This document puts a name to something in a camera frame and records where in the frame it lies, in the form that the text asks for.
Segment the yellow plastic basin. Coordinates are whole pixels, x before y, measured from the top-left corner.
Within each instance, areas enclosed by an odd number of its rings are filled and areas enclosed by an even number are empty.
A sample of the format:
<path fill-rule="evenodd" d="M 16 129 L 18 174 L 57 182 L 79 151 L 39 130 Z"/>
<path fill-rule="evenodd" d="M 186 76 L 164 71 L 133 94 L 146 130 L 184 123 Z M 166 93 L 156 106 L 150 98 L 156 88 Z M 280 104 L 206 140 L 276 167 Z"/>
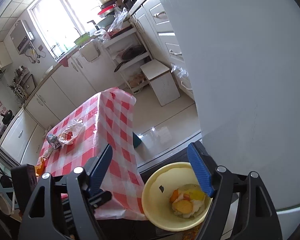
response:
<path fill-rule="evenodd" d="M 201 224 L 212 199 L 205 194 L 187 162 L 168 164 L 147 180 L 142 208 L 147 219 L 167 231 L 185 231 Z"/>

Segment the yellow snack box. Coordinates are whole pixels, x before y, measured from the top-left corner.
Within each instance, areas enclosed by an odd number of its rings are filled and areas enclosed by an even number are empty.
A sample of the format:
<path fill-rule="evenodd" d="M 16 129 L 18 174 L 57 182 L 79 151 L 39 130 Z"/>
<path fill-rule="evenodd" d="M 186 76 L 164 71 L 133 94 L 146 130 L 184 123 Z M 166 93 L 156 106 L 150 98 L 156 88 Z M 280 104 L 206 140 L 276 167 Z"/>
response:
<path fill-rule="evenodd" d="M 188 189 L 184 191 L 184 199 L 185 200 L 198 200 L 198 201 L 204 201 L 206 197 L 206 194 L 199 190 L 199 189 Z"/>

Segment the red white checkered tablecloth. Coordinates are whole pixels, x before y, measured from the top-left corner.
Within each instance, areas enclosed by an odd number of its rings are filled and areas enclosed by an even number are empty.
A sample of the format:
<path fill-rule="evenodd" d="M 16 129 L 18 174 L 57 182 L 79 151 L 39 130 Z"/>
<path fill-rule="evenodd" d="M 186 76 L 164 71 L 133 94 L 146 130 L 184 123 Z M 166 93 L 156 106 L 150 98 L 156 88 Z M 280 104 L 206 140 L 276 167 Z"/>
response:
<path fill-rule="evenodd" d="M 116 87 L 99 92 L 49 131 L 60 135 L 74 121 L 82 121 L 83 130 L 71 145 L 51 152 L 48 141 L 43 143 L 39 157 L 45 159 L 44 171 L 53 176 L 69 174 L 100 156 L 107 145 L 112 147 L 111 163 L 100 186 L 111 192 L 112 199 L 95 211 L 96 219 L 146 220 L 141 204 L 144 183 L 133 146 L 135 103 L 134 96 Z"/>

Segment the dark milk carton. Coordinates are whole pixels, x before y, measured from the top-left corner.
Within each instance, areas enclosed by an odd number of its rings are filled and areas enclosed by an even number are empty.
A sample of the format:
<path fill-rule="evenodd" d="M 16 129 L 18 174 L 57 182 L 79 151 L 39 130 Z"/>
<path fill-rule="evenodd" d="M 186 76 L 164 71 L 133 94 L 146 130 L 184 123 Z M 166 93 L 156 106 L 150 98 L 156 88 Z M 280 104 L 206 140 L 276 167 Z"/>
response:
<path fill-rule="evenodd" d="M 46 139 L 49 143 L 49 145 L 54 149 L 57 150 L 61 147 L 61 143 L 58 140 L 58 137 L 55 136 L 54 134 L 48 134 L 46 136 Z"/>

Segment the black wok on stove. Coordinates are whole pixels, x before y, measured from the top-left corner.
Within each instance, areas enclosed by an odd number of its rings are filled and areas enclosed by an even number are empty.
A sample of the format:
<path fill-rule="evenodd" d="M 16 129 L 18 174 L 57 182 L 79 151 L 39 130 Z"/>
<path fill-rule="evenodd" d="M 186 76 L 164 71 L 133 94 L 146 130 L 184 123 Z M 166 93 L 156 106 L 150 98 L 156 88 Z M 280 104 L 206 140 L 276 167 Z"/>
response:
<path fill-rule="evenodd" d="M 14 118 L 13 112 L 10 109 L 6 113 L 1 113 L 0 115 L 2 116 L 2 123 L 4 125 L 9 125 Z"/>

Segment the white lower cabinets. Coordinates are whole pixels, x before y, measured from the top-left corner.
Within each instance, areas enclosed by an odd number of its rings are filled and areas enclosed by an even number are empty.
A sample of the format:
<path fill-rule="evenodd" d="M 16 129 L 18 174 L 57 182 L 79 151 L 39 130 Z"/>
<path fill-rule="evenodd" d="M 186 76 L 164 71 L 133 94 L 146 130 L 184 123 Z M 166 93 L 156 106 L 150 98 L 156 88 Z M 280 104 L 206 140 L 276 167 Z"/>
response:
<path fill-rule="evenodd" d="M 100 55 L 89 62 L 78 50 L 68 66 L 52 69 L 15 115 L 0 139 L 0 146 L 19 164 L 34 164 L 44 133 L 56 126 L 94 94 L 119 87 L 123 80 L 114 72 L 119 48 L 95 43 Z"/>

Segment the small white stool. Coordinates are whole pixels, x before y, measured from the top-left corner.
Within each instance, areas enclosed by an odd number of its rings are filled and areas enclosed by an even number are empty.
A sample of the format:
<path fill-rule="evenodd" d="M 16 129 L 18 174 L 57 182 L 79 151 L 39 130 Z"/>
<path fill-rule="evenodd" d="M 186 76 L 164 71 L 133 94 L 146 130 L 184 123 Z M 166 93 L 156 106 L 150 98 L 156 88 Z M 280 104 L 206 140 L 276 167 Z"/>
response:
<path fill-rule="evenodd" d="M 165 106 L 180 97 L 170 68 L 158 60 L 149 61 L 140 68 L 161 106 Z"/>

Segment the black frying pan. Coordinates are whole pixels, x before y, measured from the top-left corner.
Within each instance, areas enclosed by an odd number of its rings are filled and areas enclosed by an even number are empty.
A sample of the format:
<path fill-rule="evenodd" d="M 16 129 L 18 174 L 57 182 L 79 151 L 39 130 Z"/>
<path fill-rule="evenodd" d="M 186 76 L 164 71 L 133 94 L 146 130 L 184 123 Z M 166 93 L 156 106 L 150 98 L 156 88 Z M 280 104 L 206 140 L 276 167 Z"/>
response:
<path fill-rule="evenodd" d="M 143 45 L 132 46 L 124 51 L 121 56 L 122 62 L 120 62 L 117 67 L 115 68 L 114 72 L 117 72 L 121 66 L 132 59 L 136 58 L 137 56 L 146 52 L 146 49 Z"/>

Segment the white shelf rack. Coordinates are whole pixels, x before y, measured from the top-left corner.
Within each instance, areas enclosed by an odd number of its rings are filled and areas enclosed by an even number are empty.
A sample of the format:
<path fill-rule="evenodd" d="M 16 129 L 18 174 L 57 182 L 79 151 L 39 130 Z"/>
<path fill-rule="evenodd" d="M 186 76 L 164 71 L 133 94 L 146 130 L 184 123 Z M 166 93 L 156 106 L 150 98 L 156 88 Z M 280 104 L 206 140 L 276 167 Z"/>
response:
<path fill-rule="evenodd" d="M 148 85 L 141 67 L 153 60 L 153 56 L 136 27 L 129 25 L 113 33 L 102 42 L 102 47 L 113 61 L 114 73 L 121 76 L 133 94 Z"/>

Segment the green basin by window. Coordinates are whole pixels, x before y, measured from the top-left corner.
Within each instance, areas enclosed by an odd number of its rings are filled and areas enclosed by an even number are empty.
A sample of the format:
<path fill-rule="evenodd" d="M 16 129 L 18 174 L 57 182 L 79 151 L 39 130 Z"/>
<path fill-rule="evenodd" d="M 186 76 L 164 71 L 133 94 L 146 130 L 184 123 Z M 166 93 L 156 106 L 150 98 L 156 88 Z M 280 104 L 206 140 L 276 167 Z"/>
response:
<path fill-rule="evenodd" d="M 81 44 L 83 44 L 84 42 L 87 42 L 90 38 L 90 33 L 86 32 L 85 34 L 81 35 L 79 38 L 77 38 L 74 43 L 77 46 L 80 46 Z"/>

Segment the white drawer cabinet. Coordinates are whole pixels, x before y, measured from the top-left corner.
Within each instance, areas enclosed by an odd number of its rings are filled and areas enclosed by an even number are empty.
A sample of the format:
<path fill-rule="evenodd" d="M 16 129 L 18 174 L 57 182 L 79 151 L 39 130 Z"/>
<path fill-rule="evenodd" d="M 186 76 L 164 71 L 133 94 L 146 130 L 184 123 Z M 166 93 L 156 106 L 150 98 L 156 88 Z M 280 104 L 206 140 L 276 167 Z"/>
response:
<path fill-rule="evenodd" d="M 194 99 L 179 42 L 161 1 L 136 0 L 128 14 L 153 58 L 170 67 L 179 88 Z"/>

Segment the wall water heater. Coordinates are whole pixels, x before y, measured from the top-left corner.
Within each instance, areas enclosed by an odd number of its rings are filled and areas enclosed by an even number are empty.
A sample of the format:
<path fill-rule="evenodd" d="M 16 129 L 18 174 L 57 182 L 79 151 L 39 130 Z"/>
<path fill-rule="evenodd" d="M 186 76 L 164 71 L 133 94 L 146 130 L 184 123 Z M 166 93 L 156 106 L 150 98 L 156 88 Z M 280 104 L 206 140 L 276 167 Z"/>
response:
<path fill-rule="evenodd" d="M 18 20 L 10 34 L 10 38 L 19 55 L 25 53 L 34 36 L 25 20 Z"/>

